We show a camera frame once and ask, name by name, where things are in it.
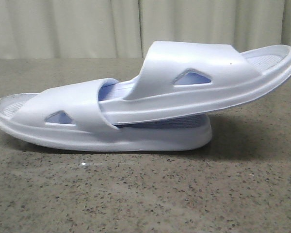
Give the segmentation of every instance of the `triangular cutout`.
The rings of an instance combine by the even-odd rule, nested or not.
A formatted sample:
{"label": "triangular cutout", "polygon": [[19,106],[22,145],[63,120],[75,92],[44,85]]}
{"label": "triangular cutout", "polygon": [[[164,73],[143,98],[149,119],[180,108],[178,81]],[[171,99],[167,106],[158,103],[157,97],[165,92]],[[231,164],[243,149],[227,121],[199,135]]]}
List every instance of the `triangular cutout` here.
{"label": "triangular cutout", "polygon": [[183,77],[176,80],[174,85],[192,85],[203,83],[211,83],[211,80],[203,75],[194,72],[188,72]]}
{"label": "triangular cutout", "polygon": [[64,111],[56,112],[48,116],[45,120],[48,123],[57,123],[57,124],[73,124],[74,121],[71,119],[67,113]]}

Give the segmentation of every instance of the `white slipper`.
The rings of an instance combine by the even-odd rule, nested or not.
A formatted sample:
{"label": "white slipper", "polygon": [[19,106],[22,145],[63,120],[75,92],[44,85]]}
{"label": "white slipper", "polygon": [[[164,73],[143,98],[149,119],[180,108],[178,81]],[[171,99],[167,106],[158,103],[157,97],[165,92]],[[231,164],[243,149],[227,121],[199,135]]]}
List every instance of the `white slipper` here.
{"label": "white slipper", "polygon": [[203,113],[255,100],[291,75],[291,47],[155,42],[138,76],[0,99],[0,128],[52,148],[190,150],[211,140]]}

